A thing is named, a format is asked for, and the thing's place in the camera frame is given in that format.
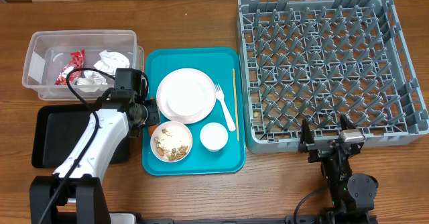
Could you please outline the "white napkin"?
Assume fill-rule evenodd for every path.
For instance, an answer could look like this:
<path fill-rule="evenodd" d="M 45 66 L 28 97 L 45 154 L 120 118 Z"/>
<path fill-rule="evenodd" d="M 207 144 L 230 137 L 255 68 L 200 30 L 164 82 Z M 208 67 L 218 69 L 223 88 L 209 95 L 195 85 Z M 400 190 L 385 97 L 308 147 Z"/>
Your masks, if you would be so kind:
<path fill-rule="evenodd" d="M 89 85 L 106 85 L 106 78 L 98 72 L 85 70 L 82 72 L 81 77 L 77 80 L 76 85 L 84 86 L 83 92 L 91 93 L 99 90 L 99 87 L 89 87 Z"/>
<path fill-rule="evenodd" d="M 119 52 L 108 52 L 106 50 L 99 53 L 100 60 L 94 64 L 94 68 L 115 76 L 118 68 L 129 68 L 129 59 Z"/>

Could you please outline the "orange carrot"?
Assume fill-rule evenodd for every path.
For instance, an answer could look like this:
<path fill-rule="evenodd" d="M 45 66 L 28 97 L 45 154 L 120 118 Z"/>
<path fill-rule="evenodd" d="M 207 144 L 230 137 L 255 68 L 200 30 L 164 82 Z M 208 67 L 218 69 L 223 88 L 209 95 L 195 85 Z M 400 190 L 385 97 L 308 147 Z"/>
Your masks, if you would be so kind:
<path fill-rule="evenodd" d="M 160 122 L 160 114 L 157 106 L 156 100 L 151 97 L 149 100 L 149 105 L 147 106 L 147 110 L 149 112 L 149 116 L 147 118 L 147 126 L 148 126 L 148 133 L 150 136 L 152 136 L 153 132 L 155 131 L 156 127 L 159 125 Z"/>

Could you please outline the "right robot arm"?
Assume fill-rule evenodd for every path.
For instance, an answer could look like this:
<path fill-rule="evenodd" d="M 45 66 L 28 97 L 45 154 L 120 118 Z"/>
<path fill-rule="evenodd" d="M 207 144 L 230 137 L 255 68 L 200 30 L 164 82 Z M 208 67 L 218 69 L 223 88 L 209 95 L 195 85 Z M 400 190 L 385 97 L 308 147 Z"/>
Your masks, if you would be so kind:
<path fill-rule="evenodd" d="M 345 114 L 340 117 L 341 131 L 334 140 L 316 143 L 307 120 L 302 121 L 298 151 L 308 153 L 309 163 L 319 162 L 327 185 L 305 196 L 296 206 L 293 223 L 376 223 L 377 217 L 369 211 L 374 209 L 374 199 L 379 186 L 376 178 L 366 174 L 354 174 L 349 158 L 361 153 L 365 137 Z M 319 215 L 299 215 L 299 208 L 314 195 L 328 189 L 332 207 L 322 208 Z"/>

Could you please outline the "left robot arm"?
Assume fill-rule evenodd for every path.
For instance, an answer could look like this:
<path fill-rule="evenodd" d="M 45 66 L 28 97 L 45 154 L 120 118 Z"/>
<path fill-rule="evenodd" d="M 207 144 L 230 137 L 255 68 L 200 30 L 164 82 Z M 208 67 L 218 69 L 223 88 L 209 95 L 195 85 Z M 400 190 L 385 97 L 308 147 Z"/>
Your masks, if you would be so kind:
<path fill-rule="evenodd" d="M 131 129 L 160 122 L 155 99 L 133 90 L 108 89 L 90 106 L 88 125 L 74 149 L 50 176 L 37 176 L 30 185 L 32 223 L 128 223 L 134 213 L 108 210 L 102 181 L 120 143 Z"/>

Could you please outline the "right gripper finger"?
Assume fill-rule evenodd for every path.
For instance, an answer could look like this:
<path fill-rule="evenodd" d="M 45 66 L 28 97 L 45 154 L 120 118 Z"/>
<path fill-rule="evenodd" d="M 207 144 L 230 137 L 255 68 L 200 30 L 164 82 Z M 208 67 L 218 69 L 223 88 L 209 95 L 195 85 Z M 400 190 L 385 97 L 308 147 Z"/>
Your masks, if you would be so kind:
<path fill-rule="evenodd" d="M 298 145 L 298 151 L 305 153 L 314 149 L 314 138 L 312 136 L 312 132 L 309 128 L 308 122 L 306 119 L 302 120 L 301 124 L 301 136 L 300 143 Z"/>
<path fill-rule="evenodd" d="M 340 116 L 341 131 L 357 130 L 353 123 L 349 120 L 346 114 Z"/>

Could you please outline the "red snack wrapper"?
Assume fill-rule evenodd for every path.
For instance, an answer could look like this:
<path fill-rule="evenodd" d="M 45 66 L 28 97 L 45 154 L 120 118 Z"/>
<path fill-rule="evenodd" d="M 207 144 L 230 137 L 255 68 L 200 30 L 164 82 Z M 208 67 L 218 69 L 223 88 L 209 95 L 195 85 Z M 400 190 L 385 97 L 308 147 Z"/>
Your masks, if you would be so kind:
<path fill-rule="evenodd" d="M 58 78 L 56 79 L 55 85 L 66 85 L 66 77 L 68 73 L 74 69 L 83 67 L 84 55 L 85 55 L 84 50 L 72 52 L 70 54 L 71 60 L 60 72 Z"/>

